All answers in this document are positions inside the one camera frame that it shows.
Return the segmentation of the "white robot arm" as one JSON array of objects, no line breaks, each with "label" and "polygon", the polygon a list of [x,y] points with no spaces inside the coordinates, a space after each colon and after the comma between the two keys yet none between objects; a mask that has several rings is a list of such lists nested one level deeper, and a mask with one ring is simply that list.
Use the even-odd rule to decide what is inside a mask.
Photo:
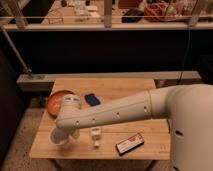
[{"label": "white robot arm", "polygon": [[213,171],[213,85],[146,90],[86,109],[65,100],[52,136],[55,142],[64,143],[82,128],[150,118],[170,120],[171,171]]}]

